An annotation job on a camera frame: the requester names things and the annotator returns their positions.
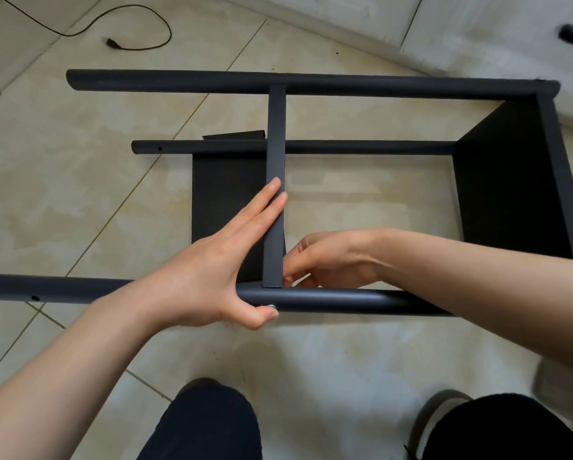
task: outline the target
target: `black metal frame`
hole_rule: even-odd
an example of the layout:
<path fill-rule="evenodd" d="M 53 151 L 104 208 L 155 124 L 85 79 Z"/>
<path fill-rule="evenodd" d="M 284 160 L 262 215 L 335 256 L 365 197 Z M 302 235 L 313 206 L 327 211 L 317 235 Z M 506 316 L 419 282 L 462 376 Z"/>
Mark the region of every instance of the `black metal frame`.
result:
<path fill-rule="evenodd" d="M 132 142 L 135 154 L 192 154 L 192 241 L 219 230 L 267 181 L 284 181 L 285 154 L 413 154 L 453 159 L 466 242 L 573 259 L 573 180 L 553 98 L 543 80 L 215 71 L 69 70 L 76 90 L 268 94 L 263 131 L 194 141 Z M 286 140 L 287 95 L 504 100 L 456 142 Z M 252 247 L 237 293 L 281 311 L 449 315 L 404 291 L 282 288 L 280 216 Z M 128 280 L 0 275 L 0 300 L 90 303 Z"/>

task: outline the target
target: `left hand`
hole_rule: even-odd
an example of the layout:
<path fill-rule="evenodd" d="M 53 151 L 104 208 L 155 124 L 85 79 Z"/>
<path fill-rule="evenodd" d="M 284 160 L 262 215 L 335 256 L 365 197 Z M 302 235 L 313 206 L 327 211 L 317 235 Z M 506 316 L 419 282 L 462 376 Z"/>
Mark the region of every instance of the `left hand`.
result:
<path fill-rule="evenodd" d="M 198 240 L 131 284 L 137 287 L 137 297 L 151 297 L 152 319 L 160 329 L 215 321 L 259 329 L 278 317 L 273 307 L 253 307 L 242 301 L 236 294 L 236 276 L 250 248 L 286 205 L 286 193 L 267 205 L 279 188 L 280 180 L 275 178 L 220 231 Z"/>

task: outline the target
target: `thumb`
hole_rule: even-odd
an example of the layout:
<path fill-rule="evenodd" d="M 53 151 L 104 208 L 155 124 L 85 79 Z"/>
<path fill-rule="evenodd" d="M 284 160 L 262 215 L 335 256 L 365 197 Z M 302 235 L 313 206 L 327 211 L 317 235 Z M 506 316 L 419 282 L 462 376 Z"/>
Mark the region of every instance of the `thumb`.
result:
<path fill-rule="evenodd" d="M 225 310 L 224 315 L 229 321 L 256 331 L 269 321 L 276 319 L 278 310 L 266 305 L 253 307 L 238 299 Z"/>

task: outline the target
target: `black cable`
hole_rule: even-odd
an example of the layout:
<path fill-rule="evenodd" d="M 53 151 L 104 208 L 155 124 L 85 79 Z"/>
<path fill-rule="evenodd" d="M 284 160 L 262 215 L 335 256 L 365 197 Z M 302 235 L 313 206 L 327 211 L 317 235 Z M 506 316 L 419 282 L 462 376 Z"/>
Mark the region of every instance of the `black cable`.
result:
<path fill-rule="evenodd" d="M 109 46 L 110 48 L 113 48 L 115 50 L 126 50 L 126 51 L 144 51 L 144 50 L 154 50 L 155 48 L 160 48 L 161 46 L 165 46 L 167 45 L 173 36 L 171 27 L 169 26 L 169 23 L 163 18 L 163 16 L 161 16 L 159 13 L 157 13 L 156 11 L 154 11 L 152 8 L 150 8 L 149 6 L 145 6 L 145 5 L 137 5 L 137 4 L 132 4 L 132 5 L 120 5 L 120 6 L 116 6 L 115 8 L 109 9 L 101 14 L 99 14 L 96 18 L 94 18 L 92 20 L 92 22 L 90 24 L 88 24 L 84 29 L 80 30 L 79 32 L 76 32 L 74 34 L 63 34 L 61 32 L 57 32 L 54 29 L 51 29 L 50 27 L 46 26 L 45 24 L 43 24 L 42 22 L 37 21 L 37 19 L 35 19 L 33 16 L 25 13 L 24 11 L 22 11 L 20 8 L 18 8 L 17 6 L 15 6 L 11 1 L 9 0 L 3 0 L 5 3 L 7 3 L 10 6 L 13 6 L 15 9 L 17 9 L 18 11 L 20 11 L 22 14 L 24 14 L 27 18 L 31 19 L 32 21 L 35 21 L 37 24 L 39 24 L 40 26 L 44 27 L 45 29 L 49 30 L 50 32 L 54 32 L 55 34 L 58 35 L 62 35 L 63 37 L 76 37 L 77 35 L 83 34 L 85 31 L 87 31 L 88 29 L 90 29 L 91 25 L 93 25 L 95 22 L 97 22 L 100 18 L 102 18 L 103 16 L 105 16 L 106 14 L 111 13 L 112 11 L 116 11 L 119 10 L 121 8 L 130 8 L 132 6 L 136 6 L 137 8 L 144 8 L 147 10 L 152 11 L 154 14 L 156 14 L 157 16 L 160 17 L 160 20 L 165 22 L 165 25 L 167 26 L 168 30 L 169 30 L 169 38 L 164 41 L 163 43 L 161 43 L 160 45 L 154 45 L 154 46 L 146 46 L 144 48 L 125 48 L 123 46 L 118 45 L 114 40 L 112 40 L 111 38 L 108 38 L 105 41 L 105 44 L 107 46 Z"/>

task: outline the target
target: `hand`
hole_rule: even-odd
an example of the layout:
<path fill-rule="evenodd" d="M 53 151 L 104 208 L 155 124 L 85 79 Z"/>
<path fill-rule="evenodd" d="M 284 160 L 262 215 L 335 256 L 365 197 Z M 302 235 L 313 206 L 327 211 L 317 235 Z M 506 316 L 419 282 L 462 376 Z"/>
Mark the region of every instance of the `hand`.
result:
<path fill-rule="evenodd" d="M 153 318 L 160 328 L 204 326 L 233 321 L 259 329 L 278 317 L 273 307 L 253 307 L 236 294 L 237 271 L 250 248 L 265 234 L 286 204 L 275 178 L 229 223 L 200 239 L 138 283 L 138 296 L 151 294 Z"/>
<path fill-rule="evenodd" d="M 373 229 L 306 235 L 284 257 L 285 286 L 358 288 L 379 281 L 372 251 Z"/>

